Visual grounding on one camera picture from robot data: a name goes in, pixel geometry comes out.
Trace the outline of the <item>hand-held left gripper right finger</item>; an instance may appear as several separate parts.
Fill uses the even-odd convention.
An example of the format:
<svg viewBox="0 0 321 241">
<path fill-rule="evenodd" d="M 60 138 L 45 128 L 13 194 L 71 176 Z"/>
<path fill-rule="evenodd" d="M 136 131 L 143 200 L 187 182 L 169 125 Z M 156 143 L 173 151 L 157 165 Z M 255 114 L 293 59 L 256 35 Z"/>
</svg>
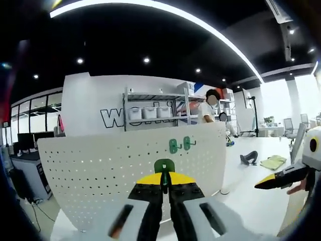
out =
<svg viewBox="0 0 321 241">
<path fill-rule="evenodd" d="M 253 240 L 240 215 L 205 197 L 194 178 L 167 172 L 167 187 L 178 240 Z"/>
</svg>

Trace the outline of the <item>person's right hand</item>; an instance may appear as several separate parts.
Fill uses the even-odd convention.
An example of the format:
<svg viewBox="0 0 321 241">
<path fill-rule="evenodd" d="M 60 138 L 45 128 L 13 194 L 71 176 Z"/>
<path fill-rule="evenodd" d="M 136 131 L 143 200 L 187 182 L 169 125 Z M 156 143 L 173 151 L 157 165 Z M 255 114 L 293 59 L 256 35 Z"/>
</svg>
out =
<svg viewBox="0 0 321 241">
<path fill-rule="evenodd" d="M 301 180 L 299 185 L 287 190 L 286 193 L 288 195 L 292 195 L 292 194 L 297 193 L 297 192 L 299 192 L 301 190 L 308 191 L 308 188 L 307 188 L 307 176 L 303 180 Z"/>
</svg>

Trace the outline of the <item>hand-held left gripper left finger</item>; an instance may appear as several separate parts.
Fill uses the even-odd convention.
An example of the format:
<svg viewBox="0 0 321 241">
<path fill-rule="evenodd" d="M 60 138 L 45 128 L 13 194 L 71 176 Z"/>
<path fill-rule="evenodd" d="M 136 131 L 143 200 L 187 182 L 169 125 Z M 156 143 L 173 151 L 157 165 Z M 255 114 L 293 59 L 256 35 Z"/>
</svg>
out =
<svg viewBox="0 0 321 241">
<path fill-rule="evenodd" d="M 156 240 L 162 219 L 166 173 L 138 180 L 127 199 L 98 212 L 80 240 Z"/>
</svg>

